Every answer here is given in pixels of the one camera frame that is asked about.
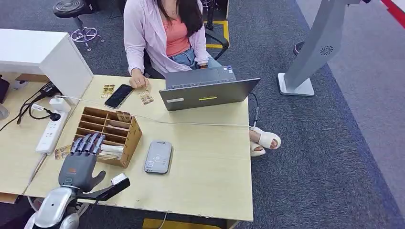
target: wooden organizer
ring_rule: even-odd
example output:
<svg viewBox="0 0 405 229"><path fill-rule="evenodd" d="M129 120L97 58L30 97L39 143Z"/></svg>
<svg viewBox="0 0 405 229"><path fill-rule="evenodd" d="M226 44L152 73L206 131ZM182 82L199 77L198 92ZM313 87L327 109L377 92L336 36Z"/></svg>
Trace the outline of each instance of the wooden organizer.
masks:
<svg viewBox="0 0 405 229"><path fill-rule="evenodd" d="M125 128L128 129L128 131L108 127L108 125ZM142 131L135 117L131 118L131 123L125 123L118 120L118 116L115 112L85 107L76 130L74 141L87 134L97 132L106 136L103 144L124 147L121 160L97 159L97 161L124 168L128 167L140 137L142 136Z"/></svg>

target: gray laptop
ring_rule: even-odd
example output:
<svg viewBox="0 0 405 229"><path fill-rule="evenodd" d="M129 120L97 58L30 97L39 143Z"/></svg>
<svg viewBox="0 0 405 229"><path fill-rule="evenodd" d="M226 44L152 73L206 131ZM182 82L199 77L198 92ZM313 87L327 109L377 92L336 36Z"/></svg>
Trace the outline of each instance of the gray laptop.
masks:
<svg viewBox="0 0 405 229"><path fill-rule="evenodd" d="M231 66L165 73L159 91L168 111L241 102L260 78L236 80Z"/></svg>

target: white slide sandal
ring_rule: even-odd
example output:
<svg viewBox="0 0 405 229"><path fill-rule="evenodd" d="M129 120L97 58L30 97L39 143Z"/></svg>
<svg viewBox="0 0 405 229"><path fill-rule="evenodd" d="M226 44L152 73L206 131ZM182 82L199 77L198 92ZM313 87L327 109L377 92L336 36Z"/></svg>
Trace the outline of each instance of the white slide sandal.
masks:
<svg viewBox="0 0 405 229"><path fill-rule="evenodd" d="M281 145L281 139L278 135L272 132L266 132L258 127L254 126L251 127L250 130L255 131L256 133L260 134L259 145L263 146L267 149L278 149ZM271 148L271 142L275 140L277 142L277 146L275 148Z"/></svg>
<svg viewBox="0 0 405 229"><path fill-rule="evenodd" d="M262 147L262 150L255 151L255 149L257 147L262 147L262 146L257 144L256 142L250 141L250 156L261 156L266 153L266 151L263 147Z"/></svg>

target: white power strip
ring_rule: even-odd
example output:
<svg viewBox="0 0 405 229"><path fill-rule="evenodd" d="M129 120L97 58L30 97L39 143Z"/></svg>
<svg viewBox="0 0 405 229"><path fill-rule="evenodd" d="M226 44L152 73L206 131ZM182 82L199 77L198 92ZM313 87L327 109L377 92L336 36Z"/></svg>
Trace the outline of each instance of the white power strip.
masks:
<svg viewBox="0 0 405 229"><path fill-rule="evenodd" d="M69 114L69 112L53 112L60 114L61 118L58 121L49 121L37 145L37 148L35 149L37 153L47 153L49 155L53 152Z"/></svg>

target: robotic hand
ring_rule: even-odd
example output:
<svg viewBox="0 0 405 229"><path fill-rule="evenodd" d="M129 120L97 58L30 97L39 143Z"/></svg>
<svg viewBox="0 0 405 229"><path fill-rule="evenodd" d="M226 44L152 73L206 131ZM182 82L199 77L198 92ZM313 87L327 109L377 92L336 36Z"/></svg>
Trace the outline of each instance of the robotic hand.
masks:
<svg viewBox="0 0 405 229"><path fill-rule="evenodd" d="M101 135L96 142L98 135L88 134L74 142L59 172L60 187L48 193L41 208L30 217L24 229L76 229L80 217L75 208L78 199L106 201L130 185L128 177L121 173L111 179L110 187L88 193L106 176L106 172L101 171L92 177L97 154L106 137Z"/></svg>

